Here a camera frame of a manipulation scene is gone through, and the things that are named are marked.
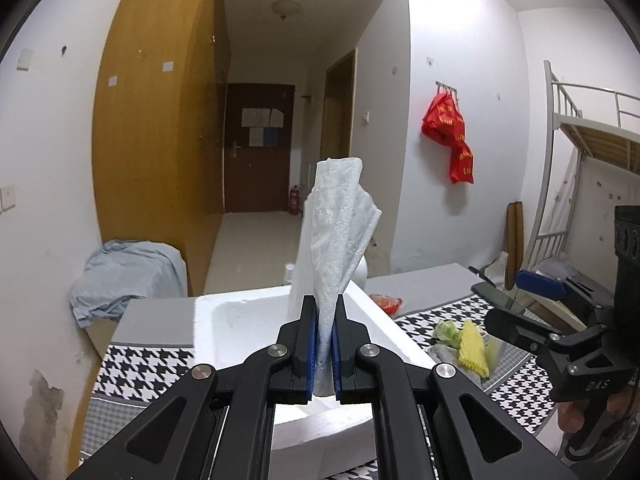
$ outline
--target peeling paint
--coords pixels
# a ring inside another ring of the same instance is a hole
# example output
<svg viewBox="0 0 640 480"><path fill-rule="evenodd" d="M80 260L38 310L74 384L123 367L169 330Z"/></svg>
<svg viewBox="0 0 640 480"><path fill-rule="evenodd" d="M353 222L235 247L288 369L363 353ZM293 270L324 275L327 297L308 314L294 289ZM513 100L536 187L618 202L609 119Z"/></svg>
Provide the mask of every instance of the peeling paint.
<svg viewBox="0 0 640 480"><path fill-rule="evenodd" d="M20 453L40 480L47 480L51 470L51 446L56 436L58 412L62 408L63 390L49 387L39 370L33 371L31 397L24 404L24 423L20 429Z"/></svg>

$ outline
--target silver screw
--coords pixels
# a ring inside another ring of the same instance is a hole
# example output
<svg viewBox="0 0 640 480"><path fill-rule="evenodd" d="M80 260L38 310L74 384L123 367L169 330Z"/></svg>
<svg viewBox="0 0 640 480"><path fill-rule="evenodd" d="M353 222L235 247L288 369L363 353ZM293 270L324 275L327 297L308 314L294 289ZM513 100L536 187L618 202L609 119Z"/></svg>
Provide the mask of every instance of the silver screw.
<svg viewBox="0 0 640 480"><path fill-rule="evenodd" d="M380 348L372 343L367 343L360 347L360 353L364 355L364 357L375 357L380 353Z"/></svg>
<svg viewBox="0 0 640 480"><path fill-rule="evenodd" d="M191 377L194 379L206 379L211 375L212 371L209 365L197 365L191 369Z"/></svg>
<svg viewBox="0 0 640 480"><path fill-rule="evenodd" d="M289 349L286 346L277 343L269 347L269 349L267 350L267 354L269 354L271 357L282 357L288 351Z"/></svg>
<svg viewBox="0 0 640 480"><path fill-rule="evenodd" d="M456 368L449 363L440 363L436 366L436 373L443 379L450 379L456 374Z"/></svg>

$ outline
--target ceiling lamp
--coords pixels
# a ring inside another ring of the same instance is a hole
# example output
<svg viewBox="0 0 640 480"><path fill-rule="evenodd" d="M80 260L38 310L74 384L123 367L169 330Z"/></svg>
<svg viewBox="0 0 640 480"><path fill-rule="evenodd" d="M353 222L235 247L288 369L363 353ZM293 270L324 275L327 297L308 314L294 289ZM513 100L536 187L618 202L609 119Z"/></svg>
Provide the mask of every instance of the ceiling lamp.
<svg viewBox="0 0 640 480"><path fill-rule="evenodd" d="M273 12L275 12L282 21L286 20L289 16L295 16L302 12L302 6L294 0L278 0L271 6Z"/></svg>

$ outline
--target yellow mesh sleeve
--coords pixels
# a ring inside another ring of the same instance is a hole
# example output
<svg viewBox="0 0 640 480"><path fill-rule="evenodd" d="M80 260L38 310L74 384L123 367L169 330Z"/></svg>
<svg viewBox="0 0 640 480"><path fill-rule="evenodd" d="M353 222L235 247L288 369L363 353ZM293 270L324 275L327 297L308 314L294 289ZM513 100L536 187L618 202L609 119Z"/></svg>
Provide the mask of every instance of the yellow mesh sleeve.
<svg viewBox="0 0 640 480"><path fill-rule="evenodd" d="M478 327L469 319L462 325L458 361L482 378L489 376L489 366L484 355L484 341L478 331Z"/></svg>

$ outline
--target floor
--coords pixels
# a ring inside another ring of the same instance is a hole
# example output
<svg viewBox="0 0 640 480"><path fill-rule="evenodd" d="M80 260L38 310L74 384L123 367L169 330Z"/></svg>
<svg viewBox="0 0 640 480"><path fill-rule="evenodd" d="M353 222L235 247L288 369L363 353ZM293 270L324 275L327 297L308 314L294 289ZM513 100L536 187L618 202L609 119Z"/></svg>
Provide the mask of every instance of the floor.
<svg viewBox="0 0 640 480"><path fill-rule="evenodd" d="M222 217L205 294L282 285L295 262L301 216L285 212L228 213Z"/></svg>

